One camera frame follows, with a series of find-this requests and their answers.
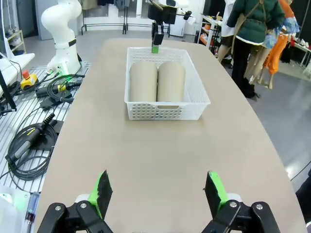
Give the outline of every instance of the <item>paper roll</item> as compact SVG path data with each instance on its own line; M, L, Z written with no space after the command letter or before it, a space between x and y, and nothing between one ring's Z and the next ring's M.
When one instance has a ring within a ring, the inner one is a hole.
M159 68L157 101L182 102L185 75L185 68L179 62L163 63Z
M139 61L130 69L130 101L156 102L157 67L153 62Z

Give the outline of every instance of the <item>robotic arm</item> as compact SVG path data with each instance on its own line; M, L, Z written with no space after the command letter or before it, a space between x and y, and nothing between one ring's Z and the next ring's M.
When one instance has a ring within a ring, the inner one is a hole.
M47 65L47 70L75 74L80 69L74 31L68 27L71 19L82 11L78 0L58 0L58 5L46 9L41 17L43 26L52 34L56 55Z
M163 23L175 24L176 16L184 16L189 24L195 22L191 11L184 11L182 7L189 6L189 0L150 0L148 18L152 23L152 53L158 53L159 45L164 38Z

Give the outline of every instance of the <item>gray floor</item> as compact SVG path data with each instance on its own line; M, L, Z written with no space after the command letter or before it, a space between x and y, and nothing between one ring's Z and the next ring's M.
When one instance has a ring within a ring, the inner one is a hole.
M101 44L111 38L150 38L150 32L90 31L77 38L77 50L82 60L91 62ZM165 38L193 42L194 36ZM52 40L40 41L38 37L25 39L27 52L35 53L32 66L44 66L54 56ZM256 114L268 132L295 190L307 178L311 165L300 172L311 161L311 83L278 73L274 89L257 86L261 94L257 102L250 100Z

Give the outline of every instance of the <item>white robotic arm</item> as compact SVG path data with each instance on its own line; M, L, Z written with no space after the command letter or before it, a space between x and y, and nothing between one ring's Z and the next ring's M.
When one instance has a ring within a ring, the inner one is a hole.
M41 17L43 26L52 34L56 55L47 65L47 71L75 74L80 69L74 31L68 27L71 19L82 11L78 0L58 0L58 5L46 9Z

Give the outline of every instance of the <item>clothing rack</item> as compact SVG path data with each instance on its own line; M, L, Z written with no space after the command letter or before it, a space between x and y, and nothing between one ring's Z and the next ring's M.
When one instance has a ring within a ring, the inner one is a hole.
M146 27L146 28L152 28L152 24L142 24L142 23L128 23L128 7L126 7L124 14L126 13L126 23L125 23L125 34L126 31L128 31L128 26L133 26L133 27ZM165 29L167 29L167 34L170 37L171 33L171 25L169 24L168 26L164 26Z
M127 10L124 11L124 17L123 17L123 23L91 23L91 24L85 24L84 22L84 13L82 10L82 18L83 18L83 26L81 27L81 35L83 35L83 28L85 28L87 32L88 27L103 27L103 26L122 26L122 34L126 34L127 27L125 24L125 12L128 12L128 7L126 7Z
M83 26L81 27L81 35L83 35L83 28L85 28L85 31L87 32L88 27L122 26L122 34L126 34L129 26L147 27L147 28L152 27L152 24L128 23L128 7L125 7L125 10L124 10L123 23L91 23L91 24L85 24L83 12L84 11L82 11ZM169 24L168 26L164 26L164 28L167 29L167 34L170 37L171 25Z

